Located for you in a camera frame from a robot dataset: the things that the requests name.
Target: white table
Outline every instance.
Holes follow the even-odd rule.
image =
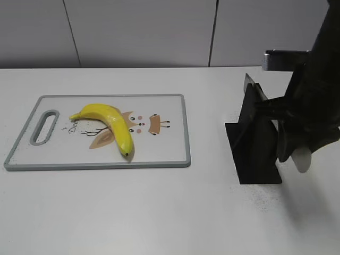
[[[192,165],[0,171],[0,254],[339,254],[340,142],[281,185],[239,185],[224,122],[248,72],[269,97],[291,73],[259,67],[0,70],[0,162],[41,95],[181,93]]]

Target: banana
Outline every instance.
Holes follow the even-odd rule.
[[[118,148],[123,156],[128,156],[133,149],[133,141],[126,122],[118,109],[104,104],[90,104],[79,113],[70,116],[70,120],[90,118],[104,122],[113,132]]]

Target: banana tip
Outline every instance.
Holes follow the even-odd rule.
[[[70,120],[78,120],[79,119],[79,113],[73,114],[69,117]]]

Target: cutting board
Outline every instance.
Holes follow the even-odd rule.
[[[111,105],[122,113],[134,143],[128,159],[120,154],[104,123],[69,120],[83,106],[94,103]],[[8,171],[36,171],[190,164],[184,97],[171,94],[42,96],[4,165]]]

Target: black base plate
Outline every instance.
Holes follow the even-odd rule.
[[[231,145],[236,142],[240,135],[240,128],[238,123],[225,123],[225,129],[228,134],[229,143]],[[252,166],[247,157],[247,148],[238,146],[237,149],[232,150],[233,158],[236,166],[237,175],[240,184],[280,184],[282,179],[277,170],[275,163],[262,169],[256,169]]]

